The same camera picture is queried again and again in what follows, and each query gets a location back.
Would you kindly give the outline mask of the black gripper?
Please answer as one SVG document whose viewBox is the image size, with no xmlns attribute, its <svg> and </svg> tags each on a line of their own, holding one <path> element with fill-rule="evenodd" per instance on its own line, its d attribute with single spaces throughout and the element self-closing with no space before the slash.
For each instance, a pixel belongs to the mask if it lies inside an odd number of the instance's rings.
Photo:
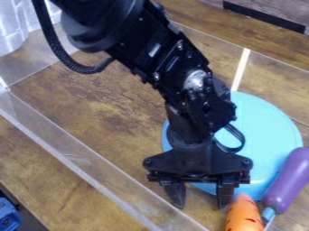
<svg viewBox="0 0 309 231">
<path fill-rule="evenodd" d="M 183 182 L 216 182 L 216 206 L 223 209 L 234 195 L 235 184 L 250 183 L 252 161 L 236 153 L 223 152 L 214 144 L 171 149 L 143 160 L 148 181 L 160 182 L 172 205 L 184 209 Z"/>
</svg>

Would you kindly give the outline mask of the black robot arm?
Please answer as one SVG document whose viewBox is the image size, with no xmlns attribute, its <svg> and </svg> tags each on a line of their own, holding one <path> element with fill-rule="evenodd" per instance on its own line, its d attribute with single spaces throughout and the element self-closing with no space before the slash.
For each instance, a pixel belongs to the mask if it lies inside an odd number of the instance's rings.
<svg viewBox="0 0 309 231">
<path fill-rule="evenodd" d="M 224 129 L 243 141 L 230 124 L 236 106 L 224 83 L 183 32 L 149 0 L 50 0 L 61 9 L 68 40 L 87 52 L 105 51 L 157 90 L 167 111 L 171 150 L 143 160 L 147 179 L 164 188 L 172 204 L 184 207 L 187 182 L 216 185 L 224 208 L 234 189 L 250 181 L 252 161 L 238 155 L 214 134 Z"/>
</svg>

